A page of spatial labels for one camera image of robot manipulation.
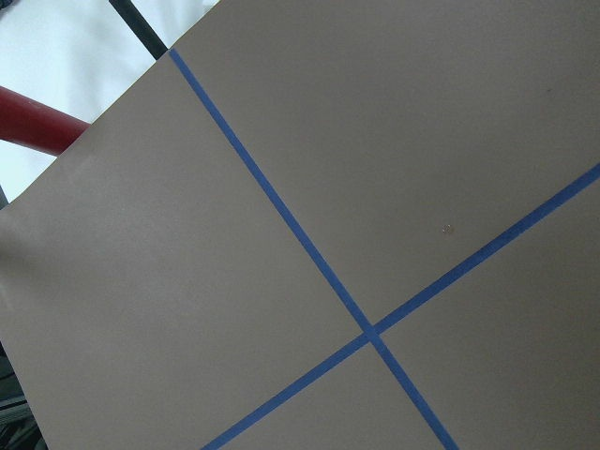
gray surface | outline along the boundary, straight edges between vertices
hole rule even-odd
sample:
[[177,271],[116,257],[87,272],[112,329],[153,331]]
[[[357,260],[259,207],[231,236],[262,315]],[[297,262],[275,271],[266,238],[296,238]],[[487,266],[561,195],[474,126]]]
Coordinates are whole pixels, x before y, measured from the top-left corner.
[[600,448],[600,184],[383,335],[461,449]]
[[597,0],[224,0],[175,47],[372,321],[598,160]]
[[441,448],[370,346],[223,447],[224,450]]
[[358,334],[168,57],[0,212],[0,267],[52,450],[197,449]]

red metal bar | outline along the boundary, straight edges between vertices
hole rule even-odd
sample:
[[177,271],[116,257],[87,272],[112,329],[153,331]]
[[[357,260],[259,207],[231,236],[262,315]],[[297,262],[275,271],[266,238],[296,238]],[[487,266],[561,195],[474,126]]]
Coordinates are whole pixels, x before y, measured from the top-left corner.
[[58,156],[89,124],[0,86],[0,139]]

